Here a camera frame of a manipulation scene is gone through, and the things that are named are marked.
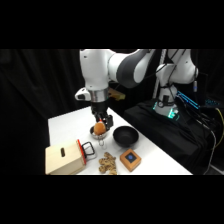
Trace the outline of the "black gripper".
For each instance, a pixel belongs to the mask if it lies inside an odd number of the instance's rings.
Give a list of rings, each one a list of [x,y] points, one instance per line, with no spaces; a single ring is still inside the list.
[[[96,123],[100,122],[100,118],[106,117],[106,129],[110,129],[113,126],[113,116],[107,114],[107,109],[109,106],[109,101],[103,102],[92,102],[91,110],[95,117]]]

